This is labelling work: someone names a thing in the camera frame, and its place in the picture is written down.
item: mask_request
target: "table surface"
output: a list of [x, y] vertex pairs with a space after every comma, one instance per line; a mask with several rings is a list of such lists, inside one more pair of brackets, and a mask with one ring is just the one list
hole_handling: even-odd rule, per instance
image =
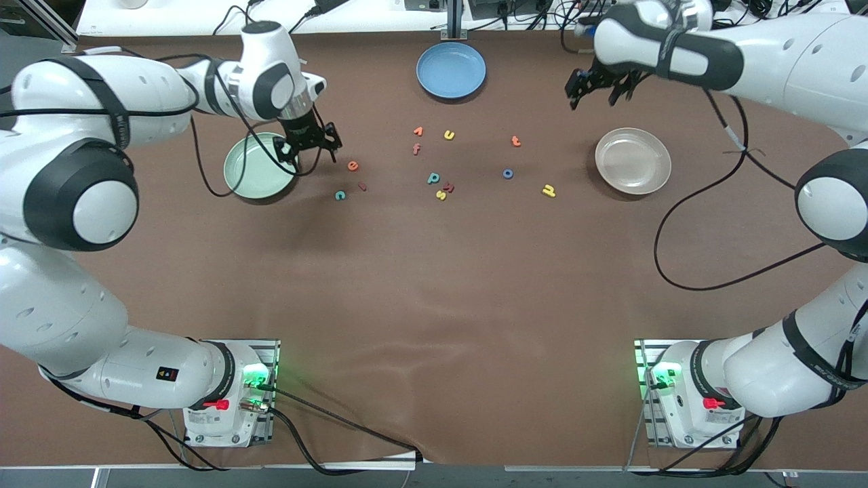
[[[788, 0], [795, 5], [796, 0]], [[773, 0], [770, 16], [777, 15], [784, 0]], [[549, 11], [565, 14], [571, 0], [554, 1]], [[243, 0], [149, 0], [139, 9], [125, 9], [117, 0], [88, 0], [84, 5], [76, 30], [82, 36], [209, 36], [232, 5], [244, 7]], [[265, 0], [251, 10], [256, 20], [273, 20], [287, 28], [293, 26], [314, 5], [313, 0]], [[812, 12], [847, 12], [845, 0], [821, 0]], [[529, 23], [529, 16], [507, 18], [509, 30], [521, 30]], [[717, 20], [747, 24], [756, 22], [738, 2], [726, 11], [715, 14]], [[473, 20], [467, 0], [464, 0], [462, 27], [490, 24], [486, 30], [503, 30], [503, 23], [492, 19]], [[547, 29], [557, 29], [560, 17], [551, 17]], [[377, 31], [430, 31], [446, 24], [446, 12], [408, 11], [404, 0], [349, 0], [326, 15], [302, 23], [296, 33], [377, 32]], [[238, 35], [244, 26], [244, 17], [236, 10], [227, 19], [220, 35]]]
[[[338, 163], [322, 162], [288, 195], [257, 205], [209, 195], [189, 131], [131, 149], [138, 222], [120, 245], [79, 254], [80, 262], [136, 326], [280, 338], [282, 387], [412, 443], [431, 461], [586, 466], [627, 459], [641, 403], [634, 339], [728, 337], [771, 325], [850, 267], [823, 249], [719, 292], [667, 285], [652, 261], [659, 219], [737, 157], [723, 154], [733, 143], [701, 91], [649, 79], [631, 102], [610, 108], [608, 93], [595, 93], [572, 112], [563, 84], [590, 57], [564, 53], [554, 33], [492, 32], [470, 41], [488, 65], [483, 89], [446, 104], [415, 77], [431, 42], [410, 33], [301, 36], [306, 70], [329, 82], [318, 104], [344, 139]], [[128, 46], [146, 56], [240, 54], [237, 37]], [[720, 103], [737, 121], [729, 101]], [[789, 181], [845, 147], [826, 128], [746, 108], [750, 146]], [[219, 186], [223, 158], [244, 129], [234, 119], [196, 120], [208, 177]], [[672, 177], [657, 193], [628, 198], [596, 173], [595, 145], [619, 127], [648, 130], [668, 147]], [[447, 129], [454, 140], [443, 138]], [[357, 173], [347, 171], [350, 160]], [[505, 168], [515, 171], [511, 181]], [[431, 172], [454, 184], [446, 201], [426, 184]], [[546, 184], [556, 198], [542, 195]], [[334, 200], [338, 190], [345, 201]], [[701, 286], [813, 243], [792, 193], [745, 166], [673, 215], [661, 264]], [[3, 465], [171, 462], [143, 425], [73, 403], [26, 359], [0, 349], [0, 366]], [[757, 467], [868, 469], [863, 429], [853, 428], [864, 424], [864, 399], [853, 392], [833, 410], [788, 418]], [[294, 405], [279, 408], [320, 460], [399, 451]], [[224, 465], [302, 461], [281, 428], [271, 445], [207, 455]], [[634, 463], [673, 455], [640, 445]]]

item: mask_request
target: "red piece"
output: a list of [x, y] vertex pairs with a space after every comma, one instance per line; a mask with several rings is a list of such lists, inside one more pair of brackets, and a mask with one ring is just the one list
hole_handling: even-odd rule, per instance
[[229, 410], [229, 400], [220, 399], [217, 401], [207, 401], [203, 403], [202, 406], [213, 406], [216, 407], [217, 410]]
[[719, 406], [726, 405], [726, 402], [722, 402], [718, 399], [702, 399], [702, 406], [708, 410], [713, 410]]

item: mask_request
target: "black square sticker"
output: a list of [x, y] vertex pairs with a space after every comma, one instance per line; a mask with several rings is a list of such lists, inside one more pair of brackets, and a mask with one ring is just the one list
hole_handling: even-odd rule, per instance
[[160, 369], [157, 370], [157, 379], [175, 381], [178, 379], [178, 370], [173, 367], [160, 366]]

